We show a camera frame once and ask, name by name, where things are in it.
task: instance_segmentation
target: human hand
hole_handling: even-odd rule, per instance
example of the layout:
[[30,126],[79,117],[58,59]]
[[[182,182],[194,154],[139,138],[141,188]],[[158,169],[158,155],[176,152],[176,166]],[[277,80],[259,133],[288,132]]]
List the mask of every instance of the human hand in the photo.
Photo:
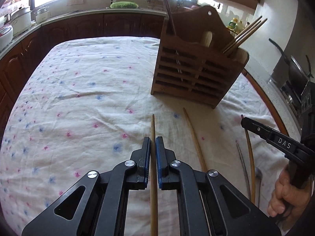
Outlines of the human hand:
[[290,229],[302,215],[309,200],[311,198],[311,184],[308,181],[304,189],[298,189],[290,184],[290,175],[287,167],[281,172],[275,184],[275,190],[272,192],[271,200],[267,208],[270,216],[275,217],[277,214],[282,214],[285,210],[283,199],[293,206],[291,213],[283,221],[283,230]]

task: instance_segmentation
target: countertop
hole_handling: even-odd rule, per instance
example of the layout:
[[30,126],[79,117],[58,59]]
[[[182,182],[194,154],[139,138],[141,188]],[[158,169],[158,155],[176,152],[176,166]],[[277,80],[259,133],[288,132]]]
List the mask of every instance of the countertop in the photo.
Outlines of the countertop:
[[2,59],[15,45],[17,45],[21,40],[23,40],[25,37],[36,31],[42,26],[64,20],[69,18],[74,18],[77,16],[84,16],[84,15],[91,15],[91,14],[98,14],[98,13],[141,13],[141,14],[153,14],[153,15],[159,15],[159,16],[165,16],[166,12],[164,11],[158,11],[158,10],[151,10],[151,9],[101,9],[101,10],[88,10],[88,11],[76,11],[76,12],[70,12],[62,15],[58,15],[52,18],[49,18],[48,20],[36,24],[32,26],[29,30],[25,31],[24,33],[14,37],[12,41],[9,43],[8,46],[4,48],[0,52],[0,59]]
[[[145,14],[153,14],[153,15],[160,15],[166,16],[166,12],[152,10],[152,9],[98,9],[98,10],[88,10],[88,11],[77,11],[71,12],[67,14],[58,15],[52,17],[40,24],[36,24],[35,26],[31,27],[28,31],[20,34],[19,36],[15,37],[10,44],[0,53],[0,59],[4,57],[16,44],[18,44],[21,40],[25,37],[33,33],[35,30],[39,29],[41,26],[48,25],[50,23],[54,23],[60,20],[73,18],[77,16],[83,15],[91,15],[97,13],[145,13]],[[270,76],[268,73],[263,69],[263,67],[252,57],[250,58],[249,62],[247,63],[245,69],[248,73],[255,79],[255,81],[260,85],[262,90],[266,93],[272,104],[274,105],[275,109],[277,110],[280,118],[282,119],[289,136],[293,139],[300,141],[300,132],[298,130],[297,124],[288,110],[286,104],[281,98],[281,94],[276,89],[276,87],[269,82]]]

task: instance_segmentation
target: bamboo stick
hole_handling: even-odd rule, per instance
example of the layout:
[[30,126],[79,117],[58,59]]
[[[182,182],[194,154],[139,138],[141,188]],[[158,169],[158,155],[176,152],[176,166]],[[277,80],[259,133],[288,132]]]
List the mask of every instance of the bamboo stick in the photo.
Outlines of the bamboo stick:
[[232,46],[239,37],[241,37],[243,34],[246,34],[248,31],[250,31],[252,28],[254,28],[255,26],[257,26],[259,20],[262,18],[262,16],[260,16],[258,19],[256,19],[253,23],[251,23],[248,27],[244,28],[237,36],[235,36],[234,40],[230,41],[229,44],[227,44],[223,49],[222,52],[224,52],[225,50],[227,50],[230,46]]
[[235,49],[237,49],[243,42],[245,42],[253,33],[255,33],[257,29],[259,29],[263,25],[263,23],[265,23],[266,21],[267,21],[267,18],[264,19],[261,23],[259,23],[256,27],[254,27],[251,31],[247,32],[245,35],[239,38],[237,42],[234,45],[232,45],[229,49],[225,50],[223,54],[225,54],[226,56],[229,56]]
[[250,191],[250,193],[251,193],[250,201],[255,205],[256,181],[255,181],[254,155],[253,155],[253,149],[252,149],[252,145],[250,143],[248,131],[247,131],[247,129],[244,129],[244,130],[245,130],[245,136],[246,136],[248,154],[249,154],[249,162],[250,162],[250,177],[251,177],[251,188],[252,188],[252,190]]
[[155,120],[154,114],[151,117],[151,159],[150,159],[150,205],[151,205],[151,236],[158,236],[158,176],[157,161],[155,152]]
[[183,108],[184,110],[184,114],[185,114],[185,117],[186,117],[186,120],[187,120],[187,123],[188,123],[188,127],[190,129],[190,132],[192,134],[192,138],[193,138],[193,142],[195,144],[195,148],[197,150],[197,154],[198,154],[198,158],[199,158],[199,162],[200,162],[200,165],[201,165],[201,170],[202,172],[207,172],[207,166],[206,166],[206,163],[204,162],[204,156],[202,155],[202,151],[201,151],[201,148],[200,148],[200,145],[199,145],[199,142],[198,142],[198,139],[197,139],[197,136],[196,136],[196,133],[194,131],[194,128],[193,128],[193,125],[189,119],[189,116],[186,112],[186,109]]

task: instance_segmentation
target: frying pan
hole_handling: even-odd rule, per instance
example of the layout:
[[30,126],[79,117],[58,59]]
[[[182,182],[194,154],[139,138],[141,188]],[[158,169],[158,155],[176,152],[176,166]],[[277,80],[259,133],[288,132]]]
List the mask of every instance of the frying pan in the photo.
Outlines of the frying pan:
[[284,62],[289,66],[289,81],[293,87],[294,92],[299,98],[301,98],[301,94],[306,84],[310,80],[310,77],[314,78],[311,74],[311,63],[308,56],[305,55],[306,59],[308,60],[308,73],[305,73],[293,56],[291,56],[291,59],[289,59],[275,41],[271,39],[269,39],[269,41],[281,52]]

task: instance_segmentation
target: rice cooker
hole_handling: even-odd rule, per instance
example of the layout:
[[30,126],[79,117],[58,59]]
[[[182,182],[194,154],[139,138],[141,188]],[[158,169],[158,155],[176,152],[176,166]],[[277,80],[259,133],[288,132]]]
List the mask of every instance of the rice cooker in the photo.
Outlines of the rice cooker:
[[19,10],[12,15],[10,24],[13,27],[14,36],[28,30],[32,26],[30,7],[20,7]]
[[0,28],[0,52],[12,41],[13,27],[8,25]]

